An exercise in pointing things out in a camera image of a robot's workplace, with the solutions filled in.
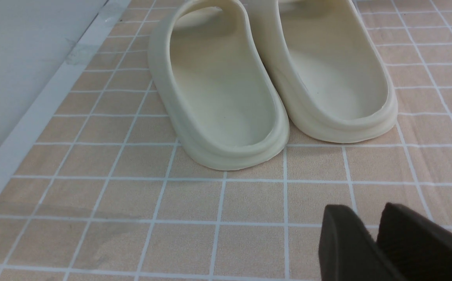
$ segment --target cream slide sandal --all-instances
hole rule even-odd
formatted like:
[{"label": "cream slide sandal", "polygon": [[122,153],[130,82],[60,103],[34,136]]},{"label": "cream slide sandal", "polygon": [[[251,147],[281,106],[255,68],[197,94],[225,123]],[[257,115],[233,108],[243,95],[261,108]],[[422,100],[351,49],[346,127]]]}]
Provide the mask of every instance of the cream slide sandal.
[{"label": "cream slide sandal", "polygon": [[238,0],[191,0],[161,20],[149,69],[184,150],[230,171],[277,155],[288,116],[255,48]]},{"label": "cream slide sandal", "polygon": [[259,55],[295,126],[315,139],[378,137],[397,98],[351,0],[250,0]]}]

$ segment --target slide sandal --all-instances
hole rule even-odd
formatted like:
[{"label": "slide sandal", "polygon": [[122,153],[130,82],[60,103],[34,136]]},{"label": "slide sandal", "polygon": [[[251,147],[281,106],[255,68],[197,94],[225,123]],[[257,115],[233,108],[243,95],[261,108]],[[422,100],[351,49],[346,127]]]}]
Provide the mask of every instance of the slide sandal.
[{"label": "slide sandal", "polygon": [[277,155],[289,122],[238,0],[191,0],[154,28],[149,69],[183,149],[230,171]]},{"label": "slide sandal", "polygon": [[377,245],[410,281],[452,281],[452,233],[406,206],[386,204]]},{"label": "slide sandal", "polygon": [[388,71],[351,0],[250,0],[252,34],[293,123],[351,143],[397,119]]},{"label": "slide sandal", "polygon": [[406,281],[351,208],[327,205],[319,243],[322,281]]}]

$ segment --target white wall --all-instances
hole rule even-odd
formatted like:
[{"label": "white wall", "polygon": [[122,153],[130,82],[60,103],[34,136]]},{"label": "white wall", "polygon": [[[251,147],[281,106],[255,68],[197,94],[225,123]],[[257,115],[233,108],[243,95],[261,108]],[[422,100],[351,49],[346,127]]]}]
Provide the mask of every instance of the white wall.
[{"label": "white wall", "polygon": [[0,0],[0,145],[106,0]]}]

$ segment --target white grout line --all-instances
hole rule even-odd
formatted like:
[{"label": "white grout line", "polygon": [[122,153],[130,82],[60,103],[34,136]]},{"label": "white grout line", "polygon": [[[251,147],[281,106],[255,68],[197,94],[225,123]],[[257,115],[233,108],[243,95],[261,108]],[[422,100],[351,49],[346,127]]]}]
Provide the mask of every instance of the white grout line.
[{"label": "white grout line", "polygon": [[288,162],[287,148],[283,148],[283,227],[285,244],[285,279],[290,279],[290,233],[288,230]]},{"label": "white grout line", "polygon": [[357,214],[356,198],[354,197],[354,187],[351,179],[351,170],[349,169],[349,161],[347,160],[347,152],[345,146],[342,146],[342,155],[344,157],[344,167],[346,169],[347,185],[349,185],[349,194],[351,196],[352,210]]},{"label": "white grout line", "polygon": [[224,205],[224,193],[226,192],[226,179],[227,179],[227,171],[224,171],[224,175],[222,176],[221,195],[219,197],[219,207],[217,209],[217,220],[216,220],[216,224],[215,224],[214,242],[212,244],[212,255],[210,257],[210,268],[209,268],[208,281],[213,281],[213,278],[214,278],[215,259],[217,258],[217,244],[219,243],[219,230],[220,230],[221,221],[222,221],[222,208]]}]

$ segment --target tiled floor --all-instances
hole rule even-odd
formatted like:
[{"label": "tiled floor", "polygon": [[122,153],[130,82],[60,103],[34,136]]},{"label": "tiled floor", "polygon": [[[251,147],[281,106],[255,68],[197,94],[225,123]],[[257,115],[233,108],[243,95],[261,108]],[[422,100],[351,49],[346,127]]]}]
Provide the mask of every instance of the tiled floor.
[{"label": "tiled floor", "polygon": [[243,171],[184,153],[147,69],[182,0],[133,0],[0,196],[0,281],[318,280],[328,203],[373,235],[387,201],[452,230],[452,0],[359,1],[397,126],[340,146],[296,128]]}]

